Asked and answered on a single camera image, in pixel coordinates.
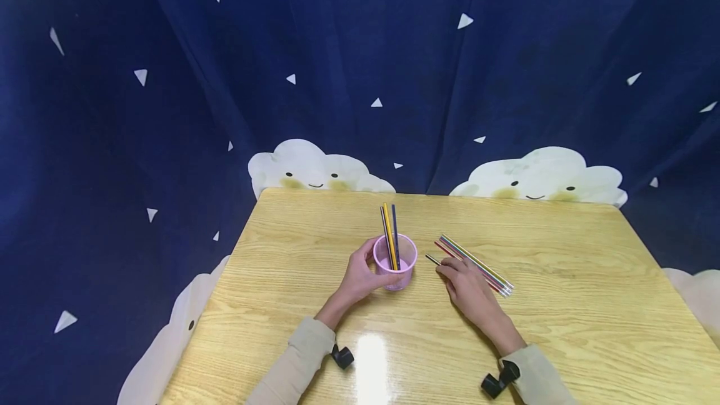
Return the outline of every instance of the wooden table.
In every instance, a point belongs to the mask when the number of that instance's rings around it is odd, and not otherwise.
[[[265,190],[162,404],[242,404],[303,316],[340,283],[349,254],[397,204],[418,252],[443,231],[516,291],[501,299],[583,404],[715,404],[720,352],[612,206],[512,199]],[[482,404],[491,349],[450,305],[435,266],[376,291],[338,329],[356,357],[326,358],[304,404]],[[511,404],[508,392],[498,404]]]

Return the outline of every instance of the navy blue curtain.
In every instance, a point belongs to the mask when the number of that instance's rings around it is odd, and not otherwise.
[[[155,404],[266,187],[609,203],[720,264],[720,0],[0,13],[2,403]]]

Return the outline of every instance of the black clip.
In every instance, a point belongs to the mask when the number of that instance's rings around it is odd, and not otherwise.
[[[520,368],[518,365],[512,361],[503,361],[502,371],[499,373],[499,380],[491,374],[487,374],[482,381],[480,388],[482,388],[488,396],[495,399],[501,392],[505,391],[505,388],[509,384],[518,378],[520,378]]]
[[[338,350],[337,344],[332,347],[330,355],[332,356],[332,359],[335,359],[335,363],[337,363],[343,371],[345,371],[348,366],[355,361],[355,357],[352,352],[350,352],[350,349],[343,347],[342,350]]]

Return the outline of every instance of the bundle of pencils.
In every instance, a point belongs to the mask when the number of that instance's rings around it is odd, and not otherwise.
[[[401,268],[401,253],[398,245],[398,217],[395,215],[395,205],[392,205],[392,226],[390,225],[390,213],[386,202],[380,207],[380,215],[382,216],[385,243],[387,243],[387,253],[389,254],[388,268],[399,271]]]
[[[480,269],[480,271],[482,271],[485,281],[487,281],[492,289],[497,291],[497,293],[502,297],[510,296],[513,293],[513,290],[515,290],[515,286],[513,286],[512,283],[508,282],[496,271],[493,271],[487,264],[484,264],[473,254],[463,249],[463,246],[450,239],[449,236],[442,234],[440,239],[435,241],[435,245],[441,248],[446,254],[449,254],[453,258],[458,258],[460,261],[463,261],[464,258],[468,258]],[[425,256],[433,263],[440,264],[438,260],[432,258],[430,254],[426,254]]]

